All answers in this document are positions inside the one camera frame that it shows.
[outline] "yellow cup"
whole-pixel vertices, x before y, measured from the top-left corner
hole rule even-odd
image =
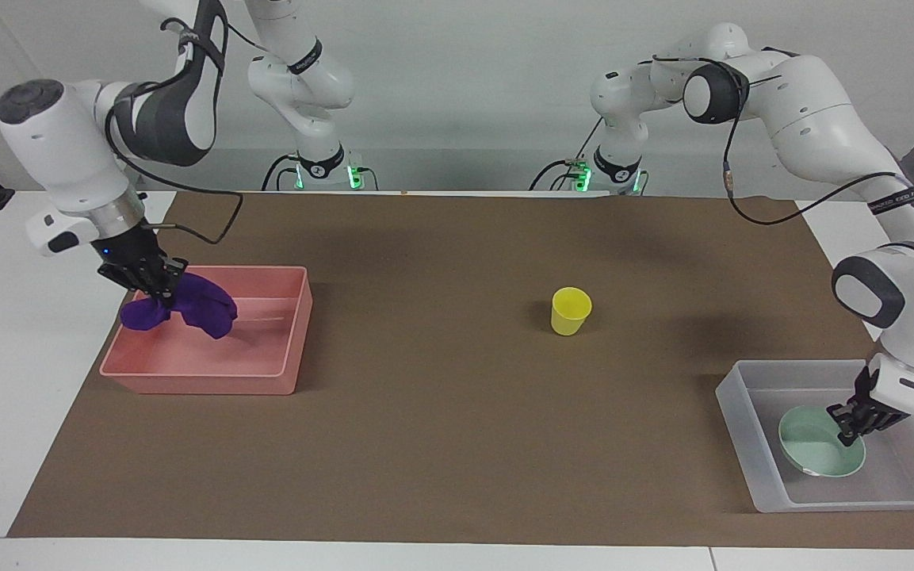
[[[594,304],[582,289],[563,288],[552,296],[552,329],[560,335],[572,335],[591,314]]]

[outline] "purple cloth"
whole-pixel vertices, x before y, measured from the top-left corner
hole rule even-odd
[[[231,332],[231,322],[239,317],[239,308],[228,292],[195,274],[182,275],[178,287],[174,289],[173,307],[166,308],[153,297],[148,297],[124,305],[119,317],[126,328],[148,331],[168,321],[173,311],[181,313],[188,325],[203,329],[214,339],[221,339]]]

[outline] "brown mat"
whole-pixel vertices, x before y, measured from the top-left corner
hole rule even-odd
[[[180,195],[168,220],[226,214]],[[757,513],[718,411],[740,358],[872,346],[800,220],[758,228],[714,199],[250,196],[221,246],[163,242],[308,267],[300,391],[138,397],[91,373],[10,536],[914,548],[914,512]],[[567,285],[595,300],[572,339],[547,325]]]

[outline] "light green bowl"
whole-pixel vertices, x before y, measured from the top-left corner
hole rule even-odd
[[[819,477],[848,477],[866,463],[862,438],[844,446],[840,427],[823,406],[796,406],[784,412],[777,427],[780,447],[791,465]]]

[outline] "pink plastic container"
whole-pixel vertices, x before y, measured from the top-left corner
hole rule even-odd
[[[150,331],[119,327],[101,375],[142,394],[291,394],[312,292],[308,272],[287,266],[191,266],[224,288],[239,318],[223,339],[181,315]],[[137,293],[135,299],[145,297]]]

